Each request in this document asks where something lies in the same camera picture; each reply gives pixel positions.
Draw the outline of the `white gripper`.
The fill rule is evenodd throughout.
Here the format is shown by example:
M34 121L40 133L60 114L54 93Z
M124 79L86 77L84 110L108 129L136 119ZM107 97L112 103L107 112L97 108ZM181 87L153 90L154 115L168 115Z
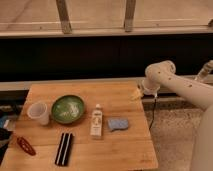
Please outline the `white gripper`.
M138 100L141 99L144 94L145 95L153 95L156 96L158 90L160 89L160 85L154 82L151 82L150 80L144 79L142 81L142 89L136 89L132 95L131 95L131 99L132 100Z

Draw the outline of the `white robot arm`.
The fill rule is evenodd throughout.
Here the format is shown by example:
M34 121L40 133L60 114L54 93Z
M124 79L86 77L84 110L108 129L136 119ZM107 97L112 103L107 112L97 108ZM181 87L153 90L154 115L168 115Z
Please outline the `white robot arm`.
M213 171L213 86L175 74L170 61L151 64L145 69L145 78L131 95L132 100L144 95L157 96L164 86L204 111L198 126L190 171Z

